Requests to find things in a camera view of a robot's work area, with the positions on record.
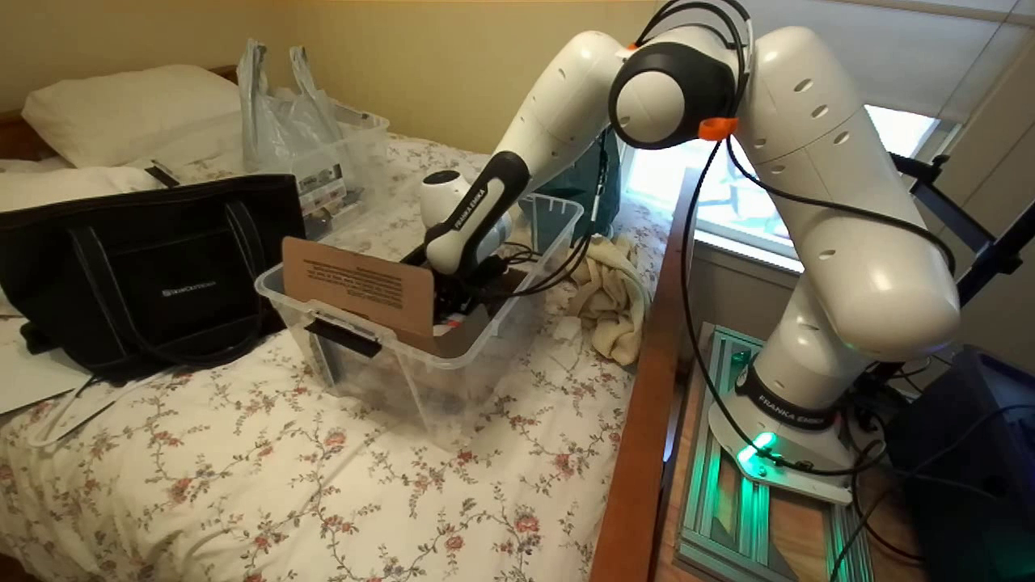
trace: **window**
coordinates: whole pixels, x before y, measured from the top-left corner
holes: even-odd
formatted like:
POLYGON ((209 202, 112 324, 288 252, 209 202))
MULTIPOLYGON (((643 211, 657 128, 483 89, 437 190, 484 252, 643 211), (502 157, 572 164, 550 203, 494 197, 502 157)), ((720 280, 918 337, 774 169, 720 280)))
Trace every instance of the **window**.
MULTIPOLYGON (((910 114, 910 110, 866 107, 866 114, 879 134, 879 142, 895 157, 915 157, 938 128, 938 120, 910 114)), ((684 175, 690 169, 704 169, 708 154, 713 154, 713 142, 686 142, 660 154, 647 154, 647 148, 633 154, 627 188, 647 203, 674 208, 684 175)), ((720 247, 729 252, 751 257, 791 272, 803 272, 769 194, 755 182, 741 178, 741 173, 729 163, 725 148, 716 157, 713 173, 704 175, 697 216, 699 216, 701 244, 720 247)))

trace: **bed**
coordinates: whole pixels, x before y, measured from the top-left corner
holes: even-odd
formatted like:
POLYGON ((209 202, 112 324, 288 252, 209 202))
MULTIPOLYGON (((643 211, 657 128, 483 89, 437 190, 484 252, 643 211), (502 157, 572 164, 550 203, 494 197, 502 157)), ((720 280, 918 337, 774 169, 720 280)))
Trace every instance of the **bed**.
MULTIPOLYGON (((484 163, 397 134, 380 154, 354 225, 387 257, 420 237, 419 178, 484 163)), ((0 158, 52 157, 0 117, 0 158)), ((0 553, 38 578, 647 578, 684 337, 669 225, 643 202, 614 225, 653 295, 642 360, 601 360, 572 287, 552 287, 463 450, 328 396, 290 335, 220 368, 2 414, 0 553), (49 439, 57 414, 87 421, 49 439)))

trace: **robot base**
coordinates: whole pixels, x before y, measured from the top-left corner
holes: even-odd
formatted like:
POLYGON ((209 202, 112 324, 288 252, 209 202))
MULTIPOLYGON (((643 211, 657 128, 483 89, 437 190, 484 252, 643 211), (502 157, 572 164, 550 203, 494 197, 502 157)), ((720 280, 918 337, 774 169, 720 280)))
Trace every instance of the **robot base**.
POLYGON ((757 453, 757 450, 769 450, 791 464, 806 464, 815 469, 850 469, 854 457, 842 443, 839 424, 831 424, 828 432, 800 432, 767 419, 745 396, 725 396, 720 405, 729 408, 734 424, 751 438, 751 443, 745 443, 745 438, 731 426, 731 421, 720 414, 716 401, 708 408, 713 438, 725 453, 731 453, 731 459, 746 479, 774 490, 787 490, 806 499, 817 499, 828 505, 850 505, 847 477, 815 477, 815 474, 778 467, 774 459, 757 453))

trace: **white sheet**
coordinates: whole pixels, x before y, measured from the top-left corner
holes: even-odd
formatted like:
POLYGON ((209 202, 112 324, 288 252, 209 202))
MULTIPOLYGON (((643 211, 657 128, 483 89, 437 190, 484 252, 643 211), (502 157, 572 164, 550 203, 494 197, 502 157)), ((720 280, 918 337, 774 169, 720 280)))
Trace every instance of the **white sheet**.
MULTIPOLYGON (((403 186, 483 163, 391 148, 395 188, 366 208, 383 252, 420 240, 403 186)), ((623 202, 647 280, 662 225, 623 202)), ((82 408, 112 405, 56 446, 38 446, 56 405, 0 419, 0 553, 42 578, 585 578, 630 373, 591 353, 568 297, 546 295, 467 450, 328 396, 288 335, 220 368, 92 388, 82 408)))

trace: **brown cardboard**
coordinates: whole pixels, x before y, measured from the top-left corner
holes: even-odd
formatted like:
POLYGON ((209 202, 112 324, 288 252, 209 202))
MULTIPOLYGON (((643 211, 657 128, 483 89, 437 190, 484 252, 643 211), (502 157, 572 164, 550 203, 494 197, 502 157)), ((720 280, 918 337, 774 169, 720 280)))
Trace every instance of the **brown cardboard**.
POLYGON ((288 237, 282 247, 286 295, 325 302, 409 337, 435 337, 435 275, 336 247, 288 237))

